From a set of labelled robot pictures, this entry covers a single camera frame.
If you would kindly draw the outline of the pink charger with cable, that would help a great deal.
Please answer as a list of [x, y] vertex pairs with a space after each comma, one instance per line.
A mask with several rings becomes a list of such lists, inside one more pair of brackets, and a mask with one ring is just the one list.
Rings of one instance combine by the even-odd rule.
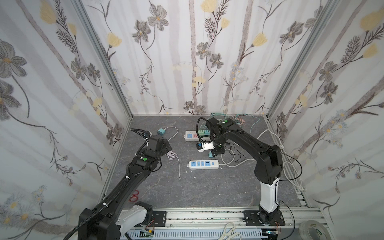
[[237, 125], [241, 126], [245, 124], [245, 120], [242, 118], [242, 116], [246, 116], [246, 114], [236, 114], [235, 119], [237, 122]]

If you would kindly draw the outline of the white multicolour power strip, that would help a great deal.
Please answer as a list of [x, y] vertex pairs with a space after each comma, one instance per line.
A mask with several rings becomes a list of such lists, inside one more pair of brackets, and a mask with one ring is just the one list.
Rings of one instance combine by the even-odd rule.
[[210, 131], [208, 132], [209, 134], [208, 135], [202, 135], [196, 131], [186, 131], [185, 132], [185, 135], [184, 135], [184, 139], [187, 141], [187, 142], [198, 142], [200, 141], [199, 137], [204, 140], [204, 141], [208, 141], [210, 138], [209, 138], [209, 135], [210, 135]]

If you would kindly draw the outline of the white blue power strip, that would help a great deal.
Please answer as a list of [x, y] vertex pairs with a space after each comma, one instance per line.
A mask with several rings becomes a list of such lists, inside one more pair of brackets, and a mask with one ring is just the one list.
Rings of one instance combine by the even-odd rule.
[[189, 161], [187, 167], [190, 170], [213, 170], [219, 168], [217, 160], [192, 160]]

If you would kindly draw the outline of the teal charger with cable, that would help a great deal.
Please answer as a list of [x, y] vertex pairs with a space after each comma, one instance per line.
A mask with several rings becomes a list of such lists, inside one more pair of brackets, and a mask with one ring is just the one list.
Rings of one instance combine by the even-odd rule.
[[253, 128], [261, 121], [261, 117], [250, 114], [246, 114], [246, 116], [242, 116], [242, 118], [245, 120], [245, 124], [241, 125], [240, 128], [249, 130], [250, 134], [252, 133]]

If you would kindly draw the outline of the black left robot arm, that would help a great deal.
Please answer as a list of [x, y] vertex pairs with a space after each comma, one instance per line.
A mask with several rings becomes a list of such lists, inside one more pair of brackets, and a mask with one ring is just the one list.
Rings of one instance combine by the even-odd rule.
[[168, 140], [149, 131], [132, 129], [145, 139], [133, 160], [127, 165], [126, 173], [116, 187], [93, 209], [84, 209], [79, 224], [64, 238], [69, 240], [77, 234], [79, 240], [119, 240], [133, 227], [153, 224], [153, 207], [137, 202], [127, 212], [124, 204], [133, 196], [138, 186], [158, 169], [162, 156], [172, 150]]

